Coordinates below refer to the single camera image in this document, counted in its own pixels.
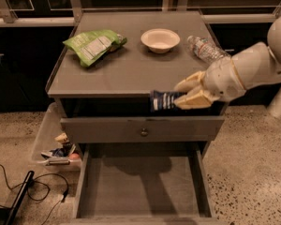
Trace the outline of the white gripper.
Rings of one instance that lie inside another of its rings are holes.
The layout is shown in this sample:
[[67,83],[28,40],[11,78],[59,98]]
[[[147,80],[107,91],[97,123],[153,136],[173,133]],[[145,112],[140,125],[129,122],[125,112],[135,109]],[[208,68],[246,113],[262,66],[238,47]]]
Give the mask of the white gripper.
[[209,108],[217,100],[231,102],[246,92],[230,57],[217,60],[205,72],[195,72],[178,82],[174,91],[183,93],[174,100],[175,106],[182,110]]

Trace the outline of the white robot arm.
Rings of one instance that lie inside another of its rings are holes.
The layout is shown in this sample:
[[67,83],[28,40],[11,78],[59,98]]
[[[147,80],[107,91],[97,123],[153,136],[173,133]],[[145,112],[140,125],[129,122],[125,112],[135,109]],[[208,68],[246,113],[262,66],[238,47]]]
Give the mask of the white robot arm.
[[[233,56],[207,57],[209,65],[177,83],[174,90],[183,95],[174,104],[183,110],[208,108],[216,101],[231,102],[246,91],[265,84],[281,84],[281,17],[271,25],[267,41],[259,42]],[[281,88],[268,112],[281,115]]]

